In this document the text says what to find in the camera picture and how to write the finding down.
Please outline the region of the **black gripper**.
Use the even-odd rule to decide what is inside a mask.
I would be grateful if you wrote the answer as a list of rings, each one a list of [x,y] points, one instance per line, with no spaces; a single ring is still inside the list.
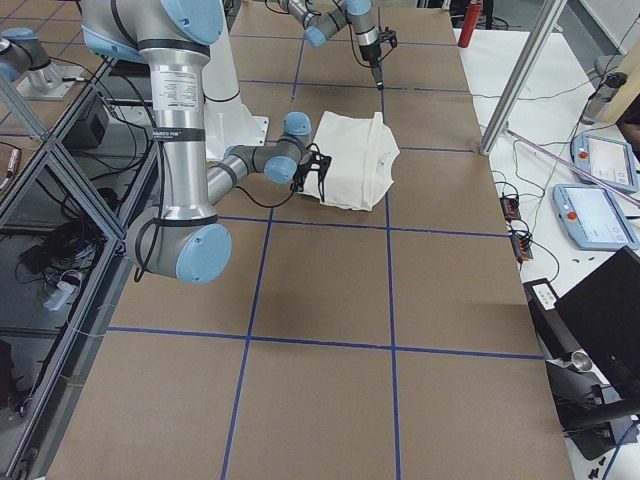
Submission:
[[[391,49],[397,47],[397,33],[395,30],[385,27],[380,30],[372,27],[365,32],[357,34],[357,44],[364,65],[371,68],[371,73],[378,90],[384,89],[382,68],[379,65],[383,60],[382,45],[388,43]]]
[[[319,199],[321,203],[324,203],[325,179],[331,166],[332,157],[321,153],[318,147],[312,147],[303,160],[304,162],[297,166],[290,190],[295,193],[302,192],[307,176],[310,173],[315,173]]]

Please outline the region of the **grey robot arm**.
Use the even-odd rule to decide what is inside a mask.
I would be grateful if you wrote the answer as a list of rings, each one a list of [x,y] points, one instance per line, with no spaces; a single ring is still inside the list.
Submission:
[[[331,159],[311,142],[311,121],[291,112],[271,146],[232,146],[206,167],[203,70],[226,27],[218,1],[85,1],[84,41],[96,54],[150,69],[152,139],[158,150],[160,202],[128,228],[126,250],[138,275],[184,283],[216,279],[232,237],[215,204],[250,174],[302,190],[309,173],[323,181]]]
[[[356,62],[371,72],[379,91],[384,89],[382,64],[397,47],[397,33],[378,24],[371,1],[334,1],[334,7],[324,13],[316,10],[310,1],[283,0],[277,4],[301,24],[305,39],[316,48],[349,28]]]

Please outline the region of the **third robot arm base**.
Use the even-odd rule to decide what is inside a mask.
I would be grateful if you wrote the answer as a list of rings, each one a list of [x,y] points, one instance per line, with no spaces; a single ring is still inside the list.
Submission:
[[[29,100],[62,100],[77,83],[84,68],[59,66],[29,28],[16,27],[1,32],[1,76],[9,82],[22,80],[17,90]]]

